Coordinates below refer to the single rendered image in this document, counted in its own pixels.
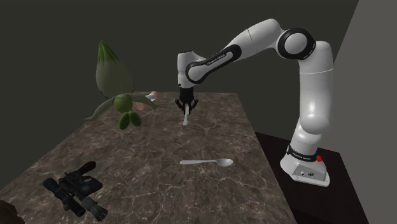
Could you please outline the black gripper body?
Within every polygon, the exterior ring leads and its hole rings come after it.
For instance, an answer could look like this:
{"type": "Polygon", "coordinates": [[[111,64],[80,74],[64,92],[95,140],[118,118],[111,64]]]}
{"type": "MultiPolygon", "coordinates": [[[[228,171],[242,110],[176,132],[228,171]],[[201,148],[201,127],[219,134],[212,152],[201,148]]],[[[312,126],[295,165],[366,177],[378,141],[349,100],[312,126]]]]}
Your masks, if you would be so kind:
{"type": "Polygon", "coordinates": [[[194,91],[193,87],[190,88],[179,88],[179,100],[183,104],[191,104],[194,100],[194,91]]]}

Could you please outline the pink round object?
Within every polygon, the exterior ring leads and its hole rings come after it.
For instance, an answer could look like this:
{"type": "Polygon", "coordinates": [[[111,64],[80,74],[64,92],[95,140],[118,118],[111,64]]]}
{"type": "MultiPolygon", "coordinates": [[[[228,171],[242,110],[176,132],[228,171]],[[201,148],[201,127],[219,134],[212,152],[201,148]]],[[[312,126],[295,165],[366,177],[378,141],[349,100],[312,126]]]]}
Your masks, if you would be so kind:
{"type": "MultiPolygon", "coordinates": [[[[145,97],[148,98],[151,102],[154,102],[158,98],[158,93],[156,91],[152,91],[149,94],[145,95],[145,97]]],[[[147,106],[147,104],[144,104],[142,102],[134,102],[134,107],[139,111],[144,110],[147,106]]]]}

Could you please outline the silver spoon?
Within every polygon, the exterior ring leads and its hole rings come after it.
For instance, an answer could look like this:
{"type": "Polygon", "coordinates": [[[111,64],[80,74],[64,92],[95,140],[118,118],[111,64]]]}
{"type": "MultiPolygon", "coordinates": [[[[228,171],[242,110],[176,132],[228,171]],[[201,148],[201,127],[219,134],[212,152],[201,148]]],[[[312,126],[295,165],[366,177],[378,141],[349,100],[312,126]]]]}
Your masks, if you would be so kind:
{"type": "Polygon", "coordinates": [[[233,164],[233,160],[229,158],[219,158],[215,160],[181,160],[179,163],[181,165],[192,165],[192,164],[202,164],[209,162],[214,162],[222,167],[227,167],[233,164]]]}

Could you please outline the green plush figure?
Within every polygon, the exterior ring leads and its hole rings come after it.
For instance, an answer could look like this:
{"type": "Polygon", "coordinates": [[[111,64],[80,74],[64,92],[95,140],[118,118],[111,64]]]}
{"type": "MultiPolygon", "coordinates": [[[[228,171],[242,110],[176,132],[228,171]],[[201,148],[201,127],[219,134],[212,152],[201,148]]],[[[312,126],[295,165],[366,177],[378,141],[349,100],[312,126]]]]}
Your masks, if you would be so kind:
{"type": "Polygon", "coordinates": [[[133,110],[134,102],[142,102],[152,109],[158,108],[158,105],[144,94],[134,93],[135,83],[132,75],[104,41],[100,41],[98,45],[95,80],[97,88],[107,100],[100,104],[87,120],[95,120],[113,107],[121,114],[119,129],[125,130],[130,124],[136,127],[142,124],[140,116],[133,110]]]}

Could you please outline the black toy gun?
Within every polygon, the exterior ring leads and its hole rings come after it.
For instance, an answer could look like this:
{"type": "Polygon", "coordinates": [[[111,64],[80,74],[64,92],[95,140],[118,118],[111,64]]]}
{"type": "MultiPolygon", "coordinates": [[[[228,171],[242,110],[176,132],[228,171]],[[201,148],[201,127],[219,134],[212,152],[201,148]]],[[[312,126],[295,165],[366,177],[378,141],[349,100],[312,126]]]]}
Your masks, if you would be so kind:
{"type": "Polygon", "coordinates": [[[108,211],[98,205],[90,195],[100,190],[103,184],[85,175],[95,168],[96,162],[89,161],[75,171],[65,172],[64,177],[59,178],[58,181],[53,178],[45,179],[42,185],[62,202],[64,211],[71,210],[78,217],[89,211],[97,221],[102,221],[108,211]]]}

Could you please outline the dark robot stand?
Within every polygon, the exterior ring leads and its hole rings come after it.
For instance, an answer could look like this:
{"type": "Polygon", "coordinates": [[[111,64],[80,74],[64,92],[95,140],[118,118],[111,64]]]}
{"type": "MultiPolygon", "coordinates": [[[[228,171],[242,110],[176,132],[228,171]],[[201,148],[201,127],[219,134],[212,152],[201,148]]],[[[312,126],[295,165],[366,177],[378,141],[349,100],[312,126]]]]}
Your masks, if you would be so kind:
{"type": "Polygon", "coordinates": [[[289,141],[259,132],[256,136],[298,224],[369,224],[340,153],[319,150],[329,186],[300,183],[279,164],[289,141]]]}

